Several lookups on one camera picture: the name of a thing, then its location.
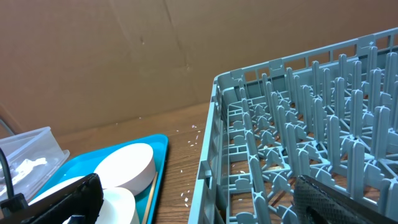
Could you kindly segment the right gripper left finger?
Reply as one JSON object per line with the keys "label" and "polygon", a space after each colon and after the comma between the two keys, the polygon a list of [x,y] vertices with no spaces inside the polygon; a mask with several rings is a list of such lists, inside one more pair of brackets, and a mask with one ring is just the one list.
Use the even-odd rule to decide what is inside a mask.
{"label": "right gripper left finger", "polygon": [[103,205],[98,174],[86,175],[29,205],[22,193],[1,201],[1,224],[95,223]]}

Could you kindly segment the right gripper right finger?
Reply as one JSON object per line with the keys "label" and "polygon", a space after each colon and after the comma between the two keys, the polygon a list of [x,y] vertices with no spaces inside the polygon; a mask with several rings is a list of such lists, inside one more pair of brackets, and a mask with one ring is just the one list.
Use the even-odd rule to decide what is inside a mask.
{"label": "right gripper right finger", "polygon": [[307,175],[296,178],[294,212],[300,223],[397,224]]}

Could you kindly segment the large white plate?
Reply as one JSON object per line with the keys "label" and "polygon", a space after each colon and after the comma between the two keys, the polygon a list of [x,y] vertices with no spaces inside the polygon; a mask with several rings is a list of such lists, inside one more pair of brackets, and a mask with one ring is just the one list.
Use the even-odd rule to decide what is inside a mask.
{"label": "large white plate", "polygon": [[42,194],[40,194],[39,196],[34,198],[32,201],[30,201],[28,203],[28,205],[32,205],[32,204],[38,202],[39,200],[42,200],[43,198],[48,197],[49,195],[69,186],[70,184],[72,184],[82,178],[83,178],[83,176],[73,177],[73,178],[65,180],[57,185],[54,185],[53,187],[49,188],[48,190],[46,190],[45,192],[43,192]]}

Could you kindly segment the small white cup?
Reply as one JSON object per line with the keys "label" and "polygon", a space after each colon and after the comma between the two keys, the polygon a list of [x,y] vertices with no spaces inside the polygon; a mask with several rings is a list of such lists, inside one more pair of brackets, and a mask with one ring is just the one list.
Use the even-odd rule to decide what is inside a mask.
{"label": "small white cup", "polygon": [[104,189],[104,202],[95,224],[140,224],[133,194],[125,188]]}

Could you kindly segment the white bowl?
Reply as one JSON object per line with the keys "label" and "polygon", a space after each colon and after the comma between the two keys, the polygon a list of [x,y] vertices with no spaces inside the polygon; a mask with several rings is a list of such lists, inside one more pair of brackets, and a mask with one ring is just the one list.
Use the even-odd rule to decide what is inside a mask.
{"label": "white bowl", "polygon": [[104,189],[122,187],[139,195],[155,177],[154,150],[146,143],[129,144],[103,159],[95,173]]}

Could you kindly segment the wooden chopstick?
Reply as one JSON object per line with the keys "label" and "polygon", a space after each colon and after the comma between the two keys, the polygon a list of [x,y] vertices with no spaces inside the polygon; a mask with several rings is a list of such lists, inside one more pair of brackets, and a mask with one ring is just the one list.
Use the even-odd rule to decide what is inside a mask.
{"label": "wooden chopstick", "polygon": [[149,192],[149,195],[148,195],[146,210],[144,212],[144,216],[143,216],[143,219],[142,219],[142,224],[147,224],[147,220],[148,220],[148,216],[149,216],[149,212],[150,212],[150,207],[151,207],[151,204],[152,204],[152,199],[153,199],[153,196],[154,196],[154,191],[155,191],[157,178],[158,178],[158,172],[155,173],[154,179],[152,181],[152,185],[151,185],[150,192]]}

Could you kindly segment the grey dishwasher rack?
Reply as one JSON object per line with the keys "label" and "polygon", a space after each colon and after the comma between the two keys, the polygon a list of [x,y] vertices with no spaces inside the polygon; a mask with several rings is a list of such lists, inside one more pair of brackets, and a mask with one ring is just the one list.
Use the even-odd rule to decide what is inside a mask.
{"label": "grey dishwasher rack", "polygon": [[188,221],[296,223],[299,175],[397,219],[397,29],[215,77]]}

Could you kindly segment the teal serving tray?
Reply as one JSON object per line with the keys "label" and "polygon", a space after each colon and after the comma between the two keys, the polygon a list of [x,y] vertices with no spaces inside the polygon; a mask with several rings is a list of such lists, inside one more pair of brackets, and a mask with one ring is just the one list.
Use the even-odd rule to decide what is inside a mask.
{"label": "teal serving tray", "polygon": [[[104,149],[99,149],[93,152],[88,152],[86,154],[77,156],[72,160],[66,162],[63,166],[61,166],[61,168],[59,168],[59,170],[56,171],[56,173],[54,173],[54,175],[49,179],[49,181],[43,186],[43,188],[37,193],[37,195],[34,198],[36,198],[37,196],[39,196],[49,188],[53,187],[54,185],[57,185],[65,180],[78,176],[84,177],[88,174],[95,173],[95,169],[98,166],[98,164],[108,155],[110,155],[114,151],[124,146],[134,143],[146,143],[150,145],[154,150],[155,169],[156,172],[158,172],[158,178],[147,220],[147,223],[152,223],[157,205],[157,197],[159,194],[159,190],[161,188],[162,175],[164,173],[165,158],[167,155],[167,147],[169,143],[167,136],[163,134],[155,134],[147,136],[141,139],[125,142],[122,144],[107,147]],[[144,212],[146,210],[146,205],[151,185],[152,183],[139,195],[133,195],[136,201],[136,210],[139,216],[140,223],[142,223]]]}

